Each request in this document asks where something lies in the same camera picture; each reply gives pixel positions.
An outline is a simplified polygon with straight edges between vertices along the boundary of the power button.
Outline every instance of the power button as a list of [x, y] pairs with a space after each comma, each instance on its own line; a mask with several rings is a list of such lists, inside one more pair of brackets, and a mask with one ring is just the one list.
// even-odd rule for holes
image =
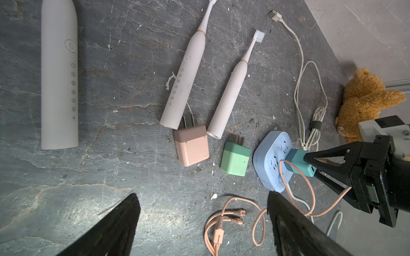
[[67, 47], [67, 49], [70, 51], [70, 52], [72, 52], [72, 53], [75, 53], [75, 51], [76, 51], [76, 46], [75, 46], [75, 42], [73, 41], [73, 40], [66, 40], [66, 42], [65, 42], [65, 44], [66, 44], [66, 47]]
[[189, 62], [191, 60], [191, 56], [187, 55], [184, 57], [184, 62]]

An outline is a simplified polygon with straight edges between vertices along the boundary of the toothbrush handle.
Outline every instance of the toothbrush handle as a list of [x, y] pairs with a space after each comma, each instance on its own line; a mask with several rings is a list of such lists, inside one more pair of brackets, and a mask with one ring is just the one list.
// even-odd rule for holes
[[41, 148], [78, 146], [77, 14], [72, 0], [41, 5]]
[[162, 113], [159, 123], [163, 126], [178, 130], [204, 50], [205, 34], [197, 31], [189, 41], [174, 86]]
[[215, 114], [209, 124], [207, 130], [209, 136], [217, 138], [218, 140], [221, 139], [233, 106], [235, 105], [236, 98], [238, 97], [239, 91], [244, 83], [247, 71], [248, 64], [244, 60], [241, 60], [233, 69], [228, 84], [223, 91], [221, 100], [216, 107]]

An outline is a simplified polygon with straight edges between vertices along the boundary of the power strip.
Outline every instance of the power strip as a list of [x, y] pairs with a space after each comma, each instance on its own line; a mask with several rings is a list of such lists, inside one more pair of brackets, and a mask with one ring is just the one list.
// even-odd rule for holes
[[[293, 149], [292, 140], [286, 132], [271, 131], [255, 150], [253, 166], [263, 186], [267, 189], [279, 193], [285, 190], [278, 163], [281, 159], [286, 159], [291, 149]], [[284, 163], [282, 163], [282, 172], [288, 183], [293, 172], [288, 171]]]

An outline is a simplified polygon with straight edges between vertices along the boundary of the teddy bear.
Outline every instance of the teddy bear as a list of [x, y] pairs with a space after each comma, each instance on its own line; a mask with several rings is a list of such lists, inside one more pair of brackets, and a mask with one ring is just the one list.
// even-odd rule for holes
[[356, 71], [343, 93], [343, 105], [335, 120], [337, 131], [347, 143], [363, 141], [359, 122], [377, 119], [380, 112], [406, 100], [405, 93], [387, 91], [382, 79], [367, 68]]

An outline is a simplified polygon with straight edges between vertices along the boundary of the marble countertop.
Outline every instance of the marble countertop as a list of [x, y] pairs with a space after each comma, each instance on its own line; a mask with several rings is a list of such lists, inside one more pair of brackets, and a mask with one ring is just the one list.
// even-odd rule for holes
[[[78, 17], [80, 145], [41, 150], [41, 3], [13, 0], [0, 11], [0, 253], [55, 255], [98, 222], [120, 200], [136, 193], [141, 215], [131, 255], [209, 255], [203, 242], [207, 218], [231, 193], [266, 207], [268, 190], [251, 160], [245, 177], [219, 169], [229, 134], [245, 137], [252, 154], [269, 131], [286, 131], [297, 144], [293, 103], [300, 56], [280, 23], [280, 12], [301, 39], [305, 60], [315, 60], [329, 106], [320, 149], [342, 144], [334, 119], [347, 78], [302, 0], [219, 0], [188, 103], [197, 122], [209, 125], [236, 63], [256, 29], [266, 32], [250, 57], [248, 75], [221, 140], [208, 138], [210, 157], [184, 167], [173, 131], [159, 124], [168, 78], [208, 2], [189, 0], [74, 0]], [[321, 103], [314, 67], [301, 82], [300, 107], [309, 123]], [[337, 195], [311, 178], [317, 210]], [[294, 175], [294, 194], [311, 203], [307, 185]], [[258, 212], [244, 207], [244, 225], [227, 225], [222, 255], [276, 255], [272, 226], [255, 247], [251, 227]], [[326, 230], [333, 215], [316, 218]], [[260, 237], [261, 227], [256, 236]]]

